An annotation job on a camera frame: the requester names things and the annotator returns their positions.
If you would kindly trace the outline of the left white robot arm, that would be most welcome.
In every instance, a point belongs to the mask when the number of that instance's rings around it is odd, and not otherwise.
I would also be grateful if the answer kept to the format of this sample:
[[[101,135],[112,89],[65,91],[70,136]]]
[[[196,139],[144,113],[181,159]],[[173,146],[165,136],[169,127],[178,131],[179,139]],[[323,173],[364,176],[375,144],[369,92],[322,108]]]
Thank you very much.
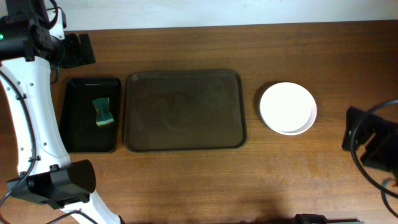
[[[58,7],[10,11],[1,19],[1,84],[19,150],[19,175],[6,197],[48,205],[80,223],[121,223],[96,191],[91,162],[72,162],[60,137],[50,73],[67,68],[73,54],[64,28]]]

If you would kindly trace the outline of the green yellow sponge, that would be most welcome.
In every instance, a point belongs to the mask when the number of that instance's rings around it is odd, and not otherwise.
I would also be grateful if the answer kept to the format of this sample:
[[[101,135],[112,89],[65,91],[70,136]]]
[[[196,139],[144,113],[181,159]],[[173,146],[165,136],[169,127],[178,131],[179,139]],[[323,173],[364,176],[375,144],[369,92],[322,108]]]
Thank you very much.
[[[114,118],[110,112],[109,98],[96,98],[92,101],[96,111],[96,125],[100,128],[114,122]]]

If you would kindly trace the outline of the light blue plate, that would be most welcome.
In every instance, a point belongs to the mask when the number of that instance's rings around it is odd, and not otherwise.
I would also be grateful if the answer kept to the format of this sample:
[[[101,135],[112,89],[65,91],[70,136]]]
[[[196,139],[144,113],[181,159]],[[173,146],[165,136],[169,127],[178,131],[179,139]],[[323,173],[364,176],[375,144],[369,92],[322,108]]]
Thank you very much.
[[[304,109],[264,109],[261,116],[264,123],[273,131],[295,136],[309,130],[317,118],[317,106],[312,105]]]

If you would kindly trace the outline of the pink plate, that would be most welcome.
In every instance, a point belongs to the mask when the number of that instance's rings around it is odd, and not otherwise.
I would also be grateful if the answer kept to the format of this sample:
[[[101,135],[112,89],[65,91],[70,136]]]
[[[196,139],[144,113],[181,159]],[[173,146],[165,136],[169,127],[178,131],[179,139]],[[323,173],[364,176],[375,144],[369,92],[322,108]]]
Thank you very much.
[[[259,101],[259,113],[261,115],[264,109],[292,110],[293,108],[304,109],[312,105],[317,104],[307,89],[296,83],[280,82],[264,91]]]

